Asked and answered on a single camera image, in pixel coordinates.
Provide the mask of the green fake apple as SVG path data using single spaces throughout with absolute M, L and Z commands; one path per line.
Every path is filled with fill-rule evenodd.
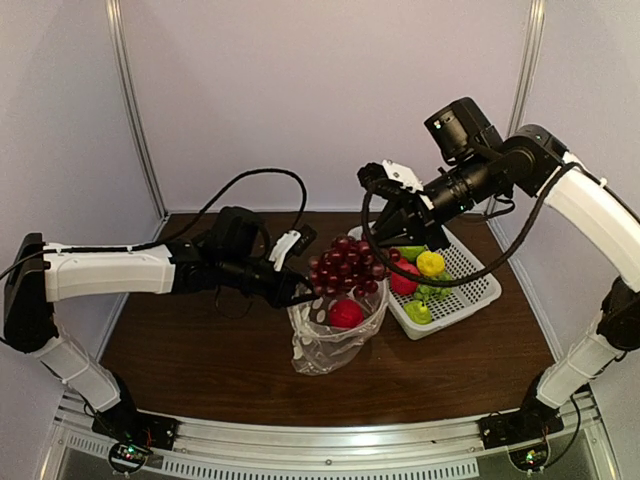
M 424 245 L 417 246 L 398 246 L 397 250 L 401 254 L 401 256 L 409 263 L 415 263 L 417 258 L 424 252 L 428 250 L 428 248 Z

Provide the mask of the clear zip top bag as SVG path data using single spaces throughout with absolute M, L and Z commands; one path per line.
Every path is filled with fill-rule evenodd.
M 287 309 L 293 329 L 291 360 L 294 370 L 303 375 L 329 374 L 351 362 L 363 346 L 378 334 L 390 292 L 380 282 L 378 290 L 365 297 L 352 294 L 337 298 L 322 297 Z M 334 313 L 354 314 L 358 308 L 362 321 L 355 326 L 337 326 Z

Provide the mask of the yellow fake lemon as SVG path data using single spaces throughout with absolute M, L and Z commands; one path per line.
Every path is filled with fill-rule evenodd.
M 424 251 L 419 254 L 415 265 L 419 272 L 426 277 L 435 277 L 446 271 L 444 257 L 431 251 Z

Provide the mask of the dark red fake grapes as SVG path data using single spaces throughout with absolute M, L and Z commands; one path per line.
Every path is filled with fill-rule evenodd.
M 326 297 L 372 295 L 391 276 L 366 240 L 345 234 L 336 236 L 321 254 L 311 256 L 308 266 L 313 292 Z

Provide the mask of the red fake apple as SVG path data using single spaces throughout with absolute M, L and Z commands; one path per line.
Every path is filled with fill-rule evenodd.
M 404 272 L 420 276 L 419 270 L 415 265 L 408 262 L 405 258 L 401 258 L 398 262 L 395 263 L 397 267 L 402 269 Z M 391 273 L 390 277 L 390 288 L 391 291 L 400 296 L 411 296 L 414 294 L 418 287 L 418 283 L 403 277 L 395 272 Z

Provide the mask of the green fake grapes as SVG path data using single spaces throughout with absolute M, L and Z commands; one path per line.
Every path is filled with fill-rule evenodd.
M 432 280 L 438 281 L 450 281 L 451 279 L 451 275 L 446 271 L 432 277 Z M 450 287 L 436 287 L 419 284 L 413 293 L 413 298 L 422 302 L 428 302 L 431 300 L 442 301 L 450 295 L 451 291 L 452 289 Z

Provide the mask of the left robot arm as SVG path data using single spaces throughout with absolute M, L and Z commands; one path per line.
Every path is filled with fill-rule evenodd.
M 213 226 L 187 240 L 134 246 L 66 246 L 41 234 L 25 236 L 11 267 L 2 273 L 3 334 L 16 351 L 39 359 L 90 406 L 94 418 L 116 438 L 143 429 L 141 414 L 124 382 L 54 320 L 55 303 L 67 299 L 125 293 L 185 295 L 235 289 L 259 296 L 273 308 L 314 299 L 298 295 L 311 284 L 287 267 L 317 234 L 295 226 L 272 241 L 264 220 L 242 207 L 226 207 Z

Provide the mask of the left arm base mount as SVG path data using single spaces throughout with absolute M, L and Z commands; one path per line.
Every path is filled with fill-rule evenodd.
M 140 471 L 156 450 L 171 451 L 179 421 L 172 417 L 135 412 L 130 420 L 93 415 L 91 430 L 114 440 L 107 462 L 116 474 L 128 477 Z

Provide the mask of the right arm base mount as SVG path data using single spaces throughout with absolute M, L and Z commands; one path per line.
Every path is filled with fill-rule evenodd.
M 506 447 L 512 466 L 531 475 L 541 472 L 550 461 L 549 435 L 561 432 L 564 423 L 557 413 L 544 418 L 518 409 L 482 417 L 478 427 L 485 450 Z

